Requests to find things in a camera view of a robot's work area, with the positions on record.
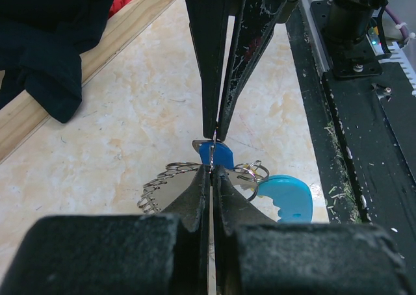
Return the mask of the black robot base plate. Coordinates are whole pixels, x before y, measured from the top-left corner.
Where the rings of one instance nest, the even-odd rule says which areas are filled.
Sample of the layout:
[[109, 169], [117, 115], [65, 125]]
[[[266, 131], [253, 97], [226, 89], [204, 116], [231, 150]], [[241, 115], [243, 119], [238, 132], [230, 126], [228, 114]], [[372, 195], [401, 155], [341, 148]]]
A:
[[287, 32], [330, 222], [382, 226], [415, 268], [415, 175], [402, 154], [375, 84], [407, 87], [399, 65], [376, 77], [337, 80], [320, 71], [307, 14], [299, 6]]

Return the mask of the blue key tag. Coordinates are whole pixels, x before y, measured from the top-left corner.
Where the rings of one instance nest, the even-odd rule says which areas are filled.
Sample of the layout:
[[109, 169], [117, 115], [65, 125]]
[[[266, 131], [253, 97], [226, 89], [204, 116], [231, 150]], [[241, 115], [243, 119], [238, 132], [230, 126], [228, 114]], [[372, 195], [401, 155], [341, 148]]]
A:
[[192, 147], [199, 154], [204, 165], [222, 165], [228, 170], [234, 169], [232, 150], [222, 142], [212, 140], [193, 140]]

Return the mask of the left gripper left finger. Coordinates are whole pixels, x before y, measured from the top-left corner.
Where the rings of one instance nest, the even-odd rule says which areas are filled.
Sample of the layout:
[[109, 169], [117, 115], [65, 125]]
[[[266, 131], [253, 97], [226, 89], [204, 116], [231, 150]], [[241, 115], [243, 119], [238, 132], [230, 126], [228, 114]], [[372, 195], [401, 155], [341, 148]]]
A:
[[24, 236], [2, 294], [207, 294], [207, 166], [156, 214], [60, 215]]

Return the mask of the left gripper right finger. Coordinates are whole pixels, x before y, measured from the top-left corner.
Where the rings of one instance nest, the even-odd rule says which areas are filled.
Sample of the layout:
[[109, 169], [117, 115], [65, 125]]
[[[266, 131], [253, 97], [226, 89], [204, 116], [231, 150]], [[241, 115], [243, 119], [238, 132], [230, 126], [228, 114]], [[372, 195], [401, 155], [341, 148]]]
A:
[[371, 224], [279, 224], [213, 196], [219, 294], [414, 294], [385, 230]]

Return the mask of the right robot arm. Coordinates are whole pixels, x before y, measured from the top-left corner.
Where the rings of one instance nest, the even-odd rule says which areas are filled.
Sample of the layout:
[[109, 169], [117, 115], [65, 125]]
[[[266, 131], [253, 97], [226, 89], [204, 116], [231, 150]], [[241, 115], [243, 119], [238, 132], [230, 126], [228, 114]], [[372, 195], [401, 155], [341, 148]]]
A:
[[[332, 0], [324, 37], [337, 47], [364, 41], [372, 13], [388, 0]], [[299, 0], [185, 0], [201, 77], [203, 135], [226, 139], [238, 97], [277, 24]]]

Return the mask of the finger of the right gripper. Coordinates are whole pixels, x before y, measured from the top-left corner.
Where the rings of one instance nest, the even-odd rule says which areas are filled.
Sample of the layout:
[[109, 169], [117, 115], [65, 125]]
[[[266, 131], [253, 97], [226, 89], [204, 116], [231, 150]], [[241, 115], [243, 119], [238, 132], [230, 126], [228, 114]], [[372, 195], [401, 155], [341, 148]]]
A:
[[185, 0], [190, 33], [201, 77], [203, 136], [216, 129], [229, 0]]
[[226, 139], [238, 97], [274, 34], [299, 0], [241, 0], [235, 16], [216, 137]]

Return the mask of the yellow key tag with key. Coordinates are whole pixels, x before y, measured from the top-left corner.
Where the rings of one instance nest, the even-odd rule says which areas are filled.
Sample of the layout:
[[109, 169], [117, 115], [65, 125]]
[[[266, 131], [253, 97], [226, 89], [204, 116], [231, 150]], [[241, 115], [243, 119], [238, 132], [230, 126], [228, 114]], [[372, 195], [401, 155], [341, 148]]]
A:
[[255, 175], [258, 181], [264, 181], [269, 178], [269, 170], [261, 164], [255, 164], [253, 166], [247, 165], [246, 168]]

